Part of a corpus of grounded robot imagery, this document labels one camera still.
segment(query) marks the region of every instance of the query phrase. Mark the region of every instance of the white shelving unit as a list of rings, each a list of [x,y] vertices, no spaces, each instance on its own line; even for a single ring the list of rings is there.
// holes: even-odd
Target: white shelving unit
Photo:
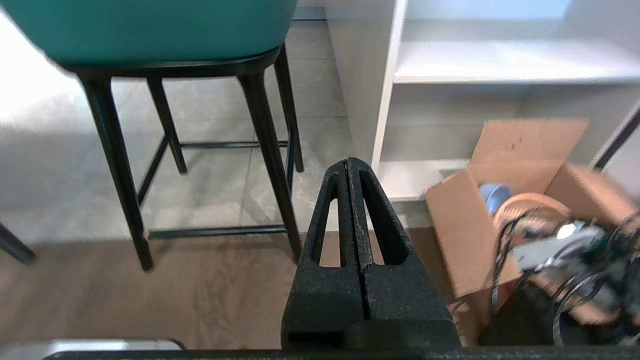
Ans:
[[[640,106],[640,1],[324,0],[356,155],[392,201],[464,168],[485,121],[579,117],[592,164]]]

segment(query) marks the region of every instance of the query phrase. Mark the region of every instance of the wooden floor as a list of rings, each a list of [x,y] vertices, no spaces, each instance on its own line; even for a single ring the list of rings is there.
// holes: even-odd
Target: wooden floor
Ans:
[[[410,231],[431,275],[446,278],[431,229]],[[327,234],[323,264],[338,262]],[[173,338],[188,348],[279,348],[295,273],[283,236],[153,243],[140,270],[128,241],[34,247],[22,266],[0,255],[0,347],[53,338]]]

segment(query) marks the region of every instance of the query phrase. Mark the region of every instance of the black chair leg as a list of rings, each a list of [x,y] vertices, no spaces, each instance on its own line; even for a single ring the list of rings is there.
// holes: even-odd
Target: black chair leg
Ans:
[[[175,166],[178,167],[180,174],[187,173],[187,165],[184,162],[184,155],[182,155],[182,147],[180,146],[180,140],[178,140],[178,133],[175,130],[175,124],[173,123],[173,117],[171,110],[169,109],[169,102],[166,100],[164,88],[162,86],[162,78],[147,78],[147,85],[151,92],[151,97],[154,99],[156,105],[156,111],[158,117],[162,123],[164,134],[167,140],[169,140],[169,148],[173,154],[173,160],[175,160]]]
[[[271,180],[273,191],[275,192],[276,201],[282,215],[282,222],[287,230],[291,250],[295,258],[296,264],[300,258],[301,245],[300,234],[298,233],[298,225],[296,224],[296,216],[293,211],[291,195],[289,194],[289,185],[287,177],[282,165],[282,155],[278,147],[278,138],[276,130],[273,126],[273,118],[267,93],[264,88],[264,71],[239,76],[240,84],[244,90],[253,127],[256,137],[260,143],[264,164]]]
[[[0,249],[25,265],[36,259],[36,254],[3,224],[0,224]]]
[[[95,121],[100,142],[102,142],[104,155],[107,158],[109,170],[120,198],[122,211],[138,253],[140,265],[142,270],[148,272],[153,268],[154,262],[145,237],[145,228],[136,196],[136,187],[131,175],[127,149],[113,102],[111,79],[82,79],[82,82],[93,113],[93,121]]]
[[[298,117],[296,116],[296,106],[293,102],[293,89],[291,88],[291,75],[289,74],[289,62],[287,61],[287,49],[284,44],[280,49],[280,54],[274,64],[278,89],[280,90],[280,100],[284,110],[284,119],[287,121],[287,129],[292,134],[294,161],[298,172],[305,171],[302,162],[302,147],[300,146],[300,132],[298,131]]]

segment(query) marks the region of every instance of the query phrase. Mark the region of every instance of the teal upholstered seat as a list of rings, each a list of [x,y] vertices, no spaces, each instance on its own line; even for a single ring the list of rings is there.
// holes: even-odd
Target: teal upholstered seat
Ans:
[[[0,0],[60,63],[241,58],[280,45],[296,0]]]

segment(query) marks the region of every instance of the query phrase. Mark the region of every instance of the white shelf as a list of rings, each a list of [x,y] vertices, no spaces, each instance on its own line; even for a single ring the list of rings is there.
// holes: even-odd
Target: white shelf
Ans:
[[[601,40],[403,41],[394,83],[640,80],[640,59]]]
[[[381,161],[378,179],[391,201],[418,201],[424,190],[452,172],[467,167],[468,159],[430,161]]]

